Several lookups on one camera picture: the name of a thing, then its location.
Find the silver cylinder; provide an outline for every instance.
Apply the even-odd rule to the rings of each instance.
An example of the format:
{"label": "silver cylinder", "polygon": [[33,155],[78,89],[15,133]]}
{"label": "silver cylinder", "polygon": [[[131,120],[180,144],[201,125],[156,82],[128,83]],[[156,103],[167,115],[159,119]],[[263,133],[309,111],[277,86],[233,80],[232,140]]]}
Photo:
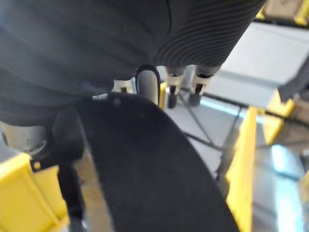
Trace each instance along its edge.
{"label": "silver cylinder", "polygon": [[46,144],[46,131],[42,126],[18,127],[1,122],[6,144],[30,155],[37,154]]}

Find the rubber foot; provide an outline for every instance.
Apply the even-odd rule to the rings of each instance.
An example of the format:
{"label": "rubber foot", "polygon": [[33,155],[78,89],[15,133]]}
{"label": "rubber foot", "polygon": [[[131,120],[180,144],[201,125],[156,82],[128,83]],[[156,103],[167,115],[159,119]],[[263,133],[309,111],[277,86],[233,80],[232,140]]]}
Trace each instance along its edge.
{"label": "rubber foot", "polygon": [[201,98],[202,98],[201,95],[191,93],[190,96],[189,96],[188,103],[189,103],[190,106],[198,106],[199,102],[201,101]]}
{"label": "rubber foot", "polygon": [[177,104],[177,95],[175,94],[169,94],[168,97],[168,108],[173,109],[176,107]]}

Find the yellow plastic bin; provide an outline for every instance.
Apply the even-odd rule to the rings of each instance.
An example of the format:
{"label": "yellow plastic bin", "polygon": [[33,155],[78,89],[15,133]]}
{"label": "yellow plastic bin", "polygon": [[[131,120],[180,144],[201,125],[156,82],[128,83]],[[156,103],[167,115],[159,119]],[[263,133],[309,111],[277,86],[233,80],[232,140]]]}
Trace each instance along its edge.
{"label": "yellow plastic bin", "polygon": [[29,160],[0,163],[0,232],[58,232],[69,222],[58,167],[33,173]]}

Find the metal bar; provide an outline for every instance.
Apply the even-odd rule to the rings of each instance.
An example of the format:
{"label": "metal bar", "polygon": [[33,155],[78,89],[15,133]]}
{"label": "metal bar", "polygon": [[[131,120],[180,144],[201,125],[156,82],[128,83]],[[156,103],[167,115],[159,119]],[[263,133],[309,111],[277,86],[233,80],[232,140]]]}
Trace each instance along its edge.
{"label": "metal bar", "polygon": [[201,131],[203,132],[203,134],[205,135],[205,137],[210,141],[210,143],[212,145],[215,145],[214,142],[212,141],[212,139],[210,138],[210,136],[207,134],[207,132],[205,131],[204,127],[202,126],[202,124],[199,122],[198,118],[196,117],[196,115],[194,114],[194,112],[192,111],[191,107],[187,104],[187,102],[184,100],[183,96],[181,94],[178,94],[180,100],[183,102],[184,106],[186,107],[186,109],[189,111],[191,117],[193,118],[193,120],[195,121],[195,123],[199,126],[199,128],[201,129]]}
{"label": "metal bar", "polygon": [[217,151],[223,151],[223,148],[222,148],[222,147],[219,147],[219,146],[217,146],[217,145],[211,144],[211,143],[209,143],[208,141],[206,141],[206,140],[204,140],[204,139],[201,139],[201,138],[199,138],[199,137],[197,137],[197,136],[195,136],[195,135],[193,135],[193,134],[190,134],[190,133],[188,133],[188,132],[183,131],[183,133],[185,134],[185,136],[187,136],[187,137],[189,137],[189,138],[191,138],[191,139],[194,139],[194,140],[200,142],[201,144],[204,144],[204,145],[206,145],[206,146],[209,146],[209,147],[211,147],[211,148],[213,148],[213,149],[215,149],[215,150],[217,150]]}

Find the black fabric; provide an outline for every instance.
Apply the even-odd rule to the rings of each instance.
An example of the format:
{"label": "black fabric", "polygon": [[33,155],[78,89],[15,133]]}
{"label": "black fabric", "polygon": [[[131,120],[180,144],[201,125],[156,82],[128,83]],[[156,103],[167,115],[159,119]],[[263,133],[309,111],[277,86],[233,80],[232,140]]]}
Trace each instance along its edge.
{"label": "black fabric", "polygon": [[78,109],[117,232],[239,231],[200,156],[155,104],[110,94]]}
{"label": "black fabric", "polygon": [[[144,64],[217,70],[264,0],[2,0],[0,120],[109,92]],[[3,108],[1,97],[17,104]]]}

